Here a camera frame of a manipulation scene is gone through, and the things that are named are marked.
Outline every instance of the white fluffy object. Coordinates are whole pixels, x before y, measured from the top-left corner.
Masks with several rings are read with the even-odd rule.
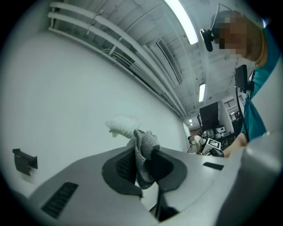
[[[113,137],[121,134],[127,138],[134,135],[134,130],[141,126],[139,120],[133,116],[117,115],[113,119],[105,122],[105,125],[110,129]]]

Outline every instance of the tube light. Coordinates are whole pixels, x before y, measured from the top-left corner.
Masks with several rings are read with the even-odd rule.
[[[173,13],[181,23],[190,44],[197,43],[198,37],[196,36],[194,26],[182,4],[178,0],[165,0],[165,2],[172,9]]]
[[[199,85],[199,102],[203,102],[205,83]]]

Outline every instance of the black holder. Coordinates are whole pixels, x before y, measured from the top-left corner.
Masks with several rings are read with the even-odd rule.
[[[17,171],[30,176],[31,167],[37,169],[37,156],[32,157],[26,153],[23,153],[19,148],[13,149],[15,154],[15,166]]]

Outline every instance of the white wall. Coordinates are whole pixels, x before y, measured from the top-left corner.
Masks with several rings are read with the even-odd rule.
[[[225,126],[226,132],[234,133],[234,128],[230,115],[228,114],[228,111],[226,110],[223,101],[218,102],[218,120],[220,125]]]
[[[0,163],[10,186],[29,196],[70,163],[125,146],[106,120],[139,118],[163,147],[187,151],[182,121],[129,74],[66,38],[49,32],[28,39],[2,62]],[[15,169],[12,149],[38,157],[30,178]]]

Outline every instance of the man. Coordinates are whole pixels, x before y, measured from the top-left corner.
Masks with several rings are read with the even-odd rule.
[[[200,150],[202,148],[202,145],[205,144],[206,139],[203,139],[199,135],[189,136],[187,139],[190,141],[190,152],[201,154]]]
[[[252,78],[254,89],[245,100],[244,118],[248,131],[242,127],[241,133],[224,151],[224,156],[229,157],[233,150],[247,145],[247,133],[251,141],[266,132],[262,119],[251,99],[270,76],[279,60],[281,51],[268,30],[268,26],[261,29],[237,11],[220,12],[216,21],[214,39],[221,49],[229,49],[230,54],[240,55],[255,63]]]

